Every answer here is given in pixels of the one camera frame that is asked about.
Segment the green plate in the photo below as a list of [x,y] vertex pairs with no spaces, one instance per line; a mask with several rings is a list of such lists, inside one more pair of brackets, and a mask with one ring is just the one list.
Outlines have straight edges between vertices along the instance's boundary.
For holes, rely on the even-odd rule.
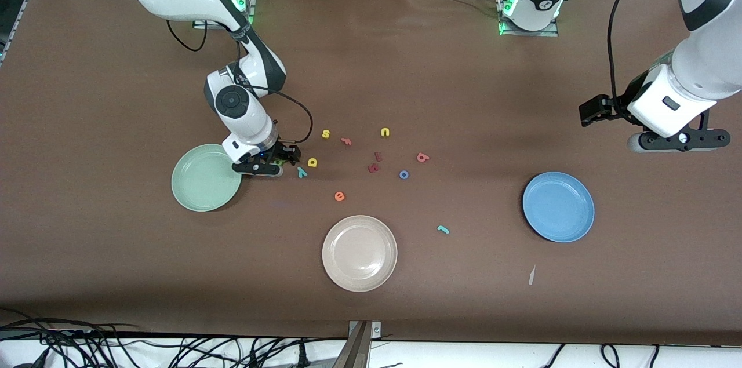
[[237,193],[242,176],[219,144],[191,149],[175,164],[170,182],[178,203],[194,212],[209,212],[225,205]]

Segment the white floor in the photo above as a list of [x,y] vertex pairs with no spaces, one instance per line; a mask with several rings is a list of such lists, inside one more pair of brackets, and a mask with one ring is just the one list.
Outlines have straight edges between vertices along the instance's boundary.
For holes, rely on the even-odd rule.
[[[208,342],[201,349],[209,349],[223,339]],[[157,339],[157,344],[180,344],[180,339]],[[234,342],[215,353],[232,358],[246,355],[252,339],[241,340],[242,353]],[[344,341],[323,341],[307,344],[307,357],[311,361],[329,360],[337,357]],[[12,368],[21,363],[32,363],[45,346],[39,341],[21,340],[0,343],[0,368]],[[132,363],[121,352],[112,348],[114,358],[120,368],[133,367]],[[130,344],[126,349],[132,354],[141,368],[167,367],[177,350],[149,347],[146,344]],[[462,344],[447,342],[374,342],[371,351],[369,368],[382,368],[402,363],[400,368],[436,368],[436,367],[493,367],[493,368],[542,368],[548,363],[557,349],[555,344]],[[653,347],[617,346],[622,368],[639,368],[649,366]],[[71,358],[79,361],[70,352]],[[265,364],[268,366],[287,366],[296,363],[299,349],[292,347],[282,352]],[[191,353],[178,366],[188,366],[199,355]],[[47,368],[63,368],[63,361],[58,355],[50,354]],[[202,368],[222,368],[220,360],[209,359],[199,362]],[[712,347],[662,347],[654,368],[741,368],[742,349]],[[554,368],[598,367],[609,368],[602,360],[598,345],[568,345],[562,350]]]

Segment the brown tabletop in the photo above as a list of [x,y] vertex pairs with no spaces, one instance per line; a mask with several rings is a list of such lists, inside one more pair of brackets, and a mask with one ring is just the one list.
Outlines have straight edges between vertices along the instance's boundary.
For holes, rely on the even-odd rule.
[[[343,336],[373,319],[397,339],[739,344],[742,97],[713,109],[733,138],[715,152],[633,154],[639,128],[580,127],[577,107],[609,91],[612,3],[570,0],[559,38],[527,38],[498,35],[492,0],[259,0],[255,29],[314,114],[302,150],[319,166],[245,178],[194,213],[170,174],[227,135],[202,83],[234,59],[230,37],[190,53],[136,0],[30,0],[0,68],[0,304],[179,333]],[[622,92],[687,32],[678,1],[624,0],[615,36]],[[262,102],[283,136],[305,132],[296,106]],[[545,241],[522,215],[549,170],[592,193],[578,242]],[[353,214],[399,248],[362,294],[321,262]]]

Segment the plate rim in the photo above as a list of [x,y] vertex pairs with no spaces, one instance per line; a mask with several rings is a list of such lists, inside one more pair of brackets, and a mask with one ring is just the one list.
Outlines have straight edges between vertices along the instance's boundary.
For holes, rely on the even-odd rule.
[[[589,212],[590,212],[591,218],[590,218],[590,222],[588,223],[587,228],[585,229],[585,231],[582,234],[580,234],[580,236],[578,236],[577,238],[567,239],[566,241],[563,241],[562,239],[553,239],[553,238],[550,238],[549,236],[547,236],[543,232],[541,232],[538,228],[536,228],[536,225],[533,224],[533,222],[531,221],[531,219],[528,217],[528,213],[526,212],[526,205],[525,205],[526,196],[527,196],[529,190],[530,191],[533,191],[533,186],[536,183],[539,182],[538,180],[540,178],[543,179],[543,178],[546,178],[548,176],[560,176],[562,178],[567,177],[568,180],[572,180],[572,181],[575,181],[576,183],[578,183],[584,189],[585,193],[587,194],[587,199],[589,200],[588,201],[588,204],[589,204],[589,207],[590,207]],[[551,241],[551,242],[570,243],[570,242],[579,241],[580,239],[582,239],[584,236],[586,236],[589,233],[590,229],[593,227],[593,224],[595,223],[595,201],[593,200],[593,195],[590,194],[590,191],[585,186],[585,184],[583,184],[582,181],[578,180],[577,177],[572,176],[572,175],[569,175],[568,173],[564,173],[564,172],[544,172],[544,173],[540,173],[539,175],[535,176],[534,178],[531,178],[531,180],[528,181],[527,186],[525,186],[525,190],[523,191],[522,209],[523,209],[523,215],[525,216],[525,220],[528,222],[528,225],[536,233],[538,233],[539,236],[541,236],[541,238],[544,238],[547,241]]]
[[183,204],[183,201],[181,201],[182,199],[180,199],[178,197],[178,195],[176,194],[176,190],[175,190],[175,181],[176,181],[175,180],[175,175],[176,175],[176,173],[179,170],[182,170],[183,169],[184,162],[186,161],[186,158],[189,155],[192,155],[193,152],[196,151],[196,150],[198,150],[198,149],[204,149],[206,147],[212,148],[212,150],[211,151],[205,151],[205,152],[209,152],[210,154],[220,154],[220,155],[225,156],[227,159],[230,159],[230,156],[228,156],[226,154],[226,152],[224,151],[224,148],[222,147],[222,145],[220,145],[220,144],[201,144],[199,146],[196,146],[196,147],[193,147],[193,148],[189,149],[188,152],[186,152],[185,154],[183,154],[183,156],[181,156],[180,159],[178,159],[178,162],[175,163],[175,167],[173,167],[173,172],[170,175],[170,190],[173,193],[173,197],[175,197],[175,201],[177,201],[178,204],[180,204],[185,209],[191,210],[191,212],[212,212],[212,210],[219,209],[220,207],[222,207],[223,205],[227,204],[228,202],[230,202],[231,199],[234,198],[234,194],[236,194],[238,192],[239,186],[242,184],[242,176],[239,175],[238,173],[235,173],[235,175],[237,175],[239,178],[236,178],[235,179],[235,181],[237,183],[234,186],[234,192],[232,192],[230,194],[230,196],[228,197],[228,199],[226,199],[225,202],[222,202],[221,204],[217,205],[216,207],[213,207],[212,209],[193,209],[193,207],[190,207],[188,205]]
[[[349,286],[343,286],[343,285],[341,285],[341,283],[339,283],[339,281],[336,278],[334,278],[334,276],[332,276],[330,274],[329,271],[327,271],[327,263],[328,263],[328,260],[329,260],[329,245],[332,244],[332,242],[337,238],[336,236],[334,236],[331,239],[330,238],[330,234],[332,233],[332,231],[336,230],[336,228],[339,227],[346,220],[350,220],[351,218],[358,218],[358,217],[370,218],[371,220],[376,221],[377,223],[381,224],[381,227],[384,228],[384,232],[387,233],[387,234],[389,234],[389,236],[390,236],[390,238],[392,240],[392,242],[390,244],[391,244],[391,253],[393,254],[393,259],[391,260],[392,263],[390,264],[389,272],[383,278],[379,279],[379,281],[377,283],[375,283],[372,287],[367,288],[367,289],[357,289],[357,288],[353,288],[353,287],[349,287]],[[372,291],[374,289],[378,289],[379,287],[381,287],[382,285],[384,285],[384,283],[386,283],[386,281],[388,281],[389,278],[392,277],[392,274],[394,273],[394,270],[397,268],[398,256],[399,256],[399,252],[398,252],[398,247],[397,247],[397,238],[395,238],[395,236],[392,233],[392,230],[389,228],[389,226],[387,226],[386,223],[384,223],[381,220],[379,220],[379,218],[375,218],[373,216],[368,216],[366,214],[355,214],[355,215],[352,215],[352,216],[348,216],[348,217],[342,218],[341,220],[339,220],[339,222],[337,222],[334,225],[332,225],[332,228],[330,228],[329,231],[327,231],[327,234],[325,235],[325,239],[322,242],[322,266],[324,267],[325,273],[327,274],[327,276],[329,277],[329,279],[332,281],[332,283],[336,284],[336,286],[338,286],[338,287],[340,287],[340,288],[342,288],[344,290],[347,290],[349,292],[357,292],[357,293],[370,292],[370,291]]]

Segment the plate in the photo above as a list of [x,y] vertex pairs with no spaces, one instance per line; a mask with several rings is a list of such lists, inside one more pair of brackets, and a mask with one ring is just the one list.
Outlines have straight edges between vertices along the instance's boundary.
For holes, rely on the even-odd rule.
[[220,144],[204,144],[186,152],[170,180],[175,199],[194,212],[219,209],[237,193],[242,181],[231,165]]
[[548,172],[528,183],[523,194],[523,213],[530,227],[549,241],[574,242],[590,231],[595,204],[577,178]]
[[322,246],[322,263],[338,286],[369,292],[392,275],[397,265],[397,241],[378,218],[346,217],[329,230]]

